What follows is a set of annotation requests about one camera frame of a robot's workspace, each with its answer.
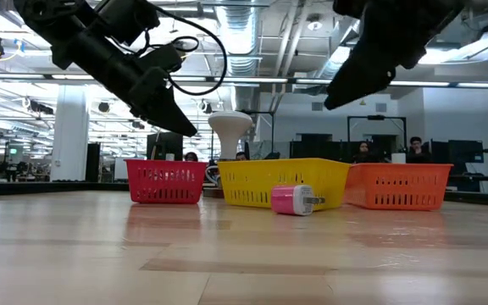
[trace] wooden table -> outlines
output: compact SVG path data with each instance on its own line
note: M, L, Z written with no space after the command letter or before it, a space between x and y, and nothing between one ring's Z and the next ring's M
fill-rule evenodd
M488 207L133 205L0 197L0 304L488 304Z

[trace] red basket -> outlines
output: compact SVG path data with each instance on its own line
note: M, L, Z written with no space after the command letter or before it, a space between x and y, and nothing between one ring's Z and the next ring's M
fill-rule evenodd
M363 208L441 208L451 164L355 164L349 169L344 202Z
M137 159L125 162L133 202L199 202L206 163Z

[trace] white column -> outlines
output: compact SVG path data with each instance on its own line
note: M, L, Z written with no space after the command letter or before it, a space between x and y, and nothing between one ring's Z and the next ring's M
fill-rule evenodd
M50 180L84 180L90 103L85 86L59 86Z

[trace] plastic basket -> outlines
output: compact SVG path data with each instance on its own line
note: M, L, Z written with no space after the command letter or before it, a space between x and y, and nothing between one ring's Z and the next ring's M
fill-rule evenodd
M349 164L319 158L219 162L228 204L270 208L275 186L306 184L325 204L315 210L341 206Z
M355 164L344 202L372 209L441 208L451 164Z
M139 203L197 203L206 163L125 160L131 200Z

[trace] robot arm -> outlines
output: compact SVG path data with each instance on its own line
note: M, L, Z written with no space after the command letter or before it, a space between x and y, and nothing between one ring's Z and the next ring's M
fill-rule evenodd
M103 0L92 8L86 0L14 0L24 22L52 45L60 69L77 64L130 106L131 113L152 125L193 136L197 130L175 103L169 73L182 64L173 44L150 53L123 53L143 31L159 26L162 11L147 0Z
M396 67L412 69L425 45L463 10L463 0L335 0L338 14L361 20L360 38L327 87L331 110L382 90Z

